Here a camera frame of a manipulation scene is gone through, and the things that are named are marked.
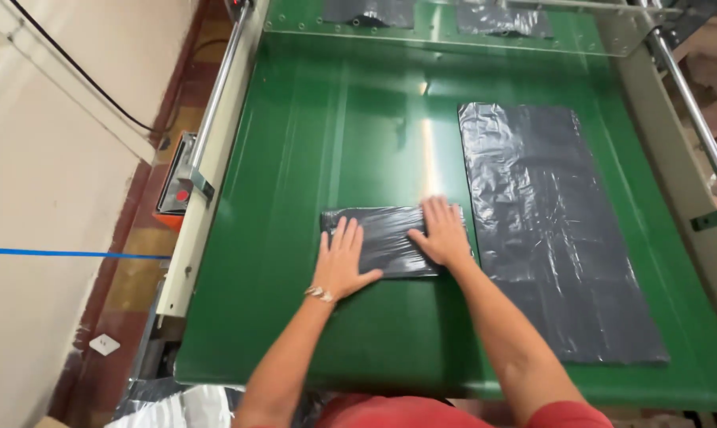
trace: left hand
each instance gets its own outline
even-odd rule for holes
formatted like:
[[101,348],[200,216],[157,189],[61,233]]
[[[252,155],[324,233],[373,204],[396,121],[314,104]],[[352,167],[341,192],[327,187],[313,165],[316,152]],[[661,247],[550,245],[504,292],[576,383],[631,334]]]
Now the left hand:
[[342,217],[337,222],[337,229],[329,245],[329,235],[321,233],[319,246],[319,259],[315,263],[314,281],[312,287],[321,287],[328,291],[337,302],[367,284],[382,278],[382,270],[374,269],[371,272],[358,274],[358,258],[361,256],[363,245],[363,228],[356,219],[350,222]]

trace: red shirt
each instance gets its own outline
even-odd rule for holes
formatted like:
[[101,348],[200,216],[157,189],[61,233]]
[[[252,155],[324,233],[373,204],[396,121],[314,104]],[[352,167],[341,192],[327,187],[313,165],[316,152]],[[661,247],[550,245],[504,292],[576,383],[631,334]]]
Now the red shirt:
[[[331,400],[315,428],[492,428],[473,415],[440,401],[422,397],[372,397],[348,394]],[[612,428],[610,420],[592,406],[557,401],[536,411],[526,428]]]

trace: green conveyor belt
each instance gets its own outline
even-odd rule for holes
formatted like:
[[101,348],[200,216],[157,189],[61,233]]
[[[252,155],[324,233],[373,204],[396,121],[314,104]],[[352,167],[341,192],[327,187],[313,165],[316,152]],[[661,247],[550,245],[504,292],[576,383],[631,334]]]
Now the green conveyor belt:
[[[567,368],[594,404],[717,411],[717,318],[601,56],[264,34],[176,361],[180,382],[243,384],[309,284],[324,209],[446,193],[472,223],[459,103],[573,109],[666,365]],[[469,240],[476,243],[473,228]],[[499,397],[448,276],[384,280],[340,304],[309,388]]]

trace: hand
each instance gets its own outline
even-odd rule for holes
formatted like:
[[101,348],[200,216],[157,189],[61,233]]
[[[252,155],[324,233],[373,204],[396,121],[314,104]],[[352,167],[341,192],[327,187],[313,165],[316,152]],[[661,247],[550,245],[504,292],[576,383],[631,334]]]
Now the hand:
[[321,287],[331,294],[335,302],[348,297],[367,284],[382,278],[382,270],[374,269],[363,275],[358,274],[358,258],[363,245],[363,228],[356,219],[348,222],[342,217],[329,246],[329,235],[321,232],[319,259],[315,262],[312,287]]
[[421,211],[428,236],[411,229],[409,237],[435,263],[450,268],[451,264],[472,260],[458,204],[449,206],[446,197],[430,197],[421,201]]

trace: white wall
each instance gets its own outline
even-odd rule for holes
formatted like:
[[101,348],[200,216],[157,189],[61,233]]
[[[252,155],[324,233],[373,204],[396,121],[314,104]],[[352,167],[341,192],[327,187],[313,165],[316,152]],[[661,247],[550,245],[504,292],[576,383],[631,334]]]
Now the white wall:
[[[3,42],[11,21],[2,14],[12,9],[2,1],[0,247],[107,251],[140,157],[154,152],[138,145],[147,143],[116,115],[94,105],[73,75],[59,73],[57,59],[30,32],[20,29],[26,39],[18,34],[15,41],[35,65]],[[21,0],[148,124],[196,2]],[[30,426],[46,413],[100,263],[0,255],[0,426]]]

